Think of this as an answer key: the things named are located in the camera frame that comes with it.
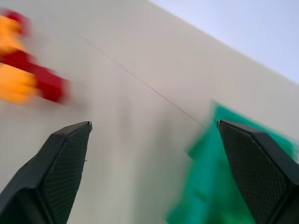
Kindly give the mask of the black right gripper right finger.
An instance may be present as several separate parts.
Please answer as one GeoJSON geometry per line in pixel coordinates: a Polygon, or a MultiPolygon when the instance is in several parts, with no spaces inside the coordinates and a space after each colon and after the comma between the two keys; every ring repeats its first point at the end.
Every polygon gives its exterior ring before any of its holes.
{"type": "Polygon", "coordinates": [[[258,224],[299,222],[299,165],[268,133],[218,120],[229,166],[258,224]]]}

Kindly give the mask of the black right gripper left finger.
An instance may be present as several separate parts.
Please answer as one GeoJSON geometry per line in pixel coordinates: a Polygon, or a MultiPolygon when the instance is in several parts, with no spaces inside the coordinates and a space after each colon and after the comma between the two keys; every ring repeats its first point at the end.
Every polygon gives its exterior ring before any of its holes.
{"type": "Polygon", "coordinates": [[[92,123],[66,126],[45,141],[0,194],[2,224],[65,224],[80,186],[92,123]]]}

